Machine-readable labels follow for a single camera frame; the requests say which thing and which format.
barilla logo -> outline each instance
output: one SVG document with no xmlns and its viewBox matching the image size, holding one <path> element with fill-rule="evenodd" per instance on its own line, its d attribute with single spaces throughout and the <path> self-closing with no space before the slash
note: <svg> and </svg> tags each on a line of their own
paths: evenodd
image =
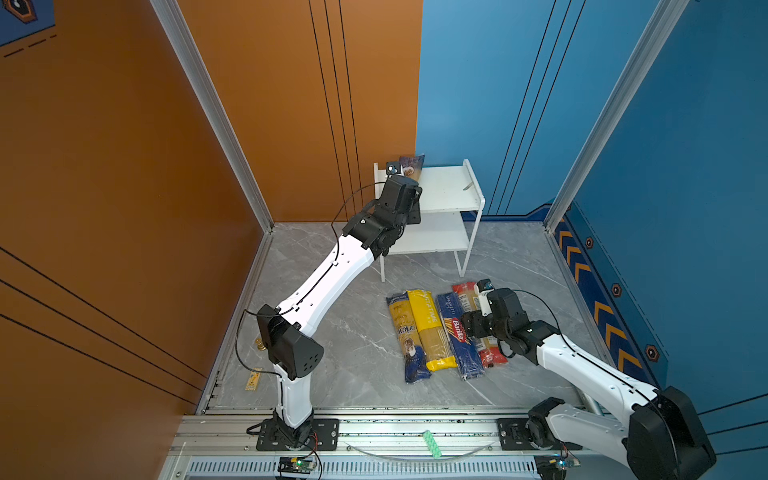
<svg viewBox="0 0 768 480">
<path fill-rule="evenodd" d="M 457 318 L 454 318 L 451 320 L 451 324 L 453 325 L 453 331 L 455 332 L 456 339 L 458 339 L 461 343 L 466 343 L 467 339 L 464 334 L 461 321 L 459 321 Z"/>
</svg>

vent grille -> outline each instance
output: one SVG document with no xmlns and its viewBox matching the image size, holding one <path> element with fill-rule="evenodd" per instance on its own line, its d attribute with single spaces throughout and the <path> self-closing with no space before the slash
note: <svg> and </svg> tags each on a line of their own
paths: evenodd
<svg viewBox="0 0 768 480">
<path fill-rule="evenodd" d="M 322 460 L 323 480 L 540 478 L 536 472 L 536 463 L 531 456 L 483 457 L 456 463 L 379 462 L 359 456 L 327 456 Z M 276 467 L 275 457 L 264 459 L 225 456 L 193 457 L 187 470 L 187 478 L 275 478 Z"/>
</svg>

metal profile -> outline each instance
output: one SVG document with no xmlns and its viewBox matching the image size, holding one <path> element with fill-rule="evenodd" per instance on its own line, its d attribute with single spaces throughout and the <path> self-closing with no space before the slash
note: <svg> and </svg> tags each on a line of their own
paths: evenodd
<svg viewBox="0 0 768 480">
<path fill-rule="evenodd" d="M 178 3 L 176 0 L 150 0 L 150 3 L 154 7 L 157 18 L 165 30 L 165 35 L 174 48 L 197 100 L 208 117 L 210 126 L 230 162 L 232 171 L 248 199 L 253 214 L 264 233 L 269 233 L 274 225 L 272 216 L 266 207 L 248 160 L 245 158 L 243 148 L 237 140 L 235 130 L 224 110 L 219 94 L 216 92 L 214 82 L 208 74 L 203 57 L 197 50 L 197 45 L 195 45 L 192 33 L 184 20 Z"/>
<path fill-rule="evenodd" d="M 552 232 L 613 134 L 689 0 L 660 0 L 544 220 Z"/>
</svg>

yellow pasta package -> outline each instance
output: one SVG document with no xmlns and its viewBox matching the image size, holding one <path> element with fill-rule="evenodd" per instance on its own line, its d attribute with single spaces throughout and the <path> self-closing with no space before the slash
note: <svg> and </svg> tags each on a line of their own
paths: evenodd
<svg viewBox="0 0 768 480">
<path fill-rule="evenodd" d="M 437 314 L 432 293 L 426 290 L 409 290 L 408 300 L 411 303 L 416 330 L 419 331 L 427 355 L 429 371 L 456 368 L 456 358 L 451 353 L 448 334 L 445 333 L 440 315 Z"/>
</svg>

food bag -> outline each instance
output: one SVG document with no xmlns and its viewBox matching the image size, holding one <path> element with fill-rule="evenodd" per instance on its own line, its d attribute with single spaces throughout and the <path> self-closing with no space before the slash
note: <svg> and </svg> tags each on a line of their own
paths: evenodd
<svg viewBox="0 0 768 480">
<path fill-rule="evenodd" d="M 448 337 L 451 340 L 453 355 L 458 364 L 458 373 L 462 380 L 474 379 L 482 376 L 485 372 L 480 355 L 475 345 L 464 331 L 464 326 L 460 320 L 462 317 L 462 306 L 455 292 L 445 293 L 437 296 L 437 306 L 440 310 L 442 322 L 445 330 L 448 331 Z"/>
<path fill-rule="evenodd" d="M 400 349 L 406 360 L 406 383 L 428 379 L 432 374 L 427 369 L 427 355 L 419 338 L 419 332 L 416 331 L 408 293 L 387 297 L 386 304 L 395 323 L 397 340 L 400 341 Z"/>
<path fill-rule="evenodd" d="M 432 293 L 426 290 L 409 290 L 413 319 L 419 331 L 424 351 L 427 354 L 427 368 L 430 372 L 456 368 L 456 358 L 451 355 L 448 334 L 437 314 Z"/>
<path fill-rule="evenodd" d="M 474 312 L 480 310 L 478 294 L 475 292 L 475 282 L 460 283 L 453 286 L 453 291 L 458 295 L 458 300 L 465 312 Z M 502 351 L 498 348 L 498 340 L 492 336 L 486 336 L 483 339 L 472 338 L 475 348 L 480 355 L 482 365 L 489 369 L 493 365 L 508 363 Z"/>
</svg>

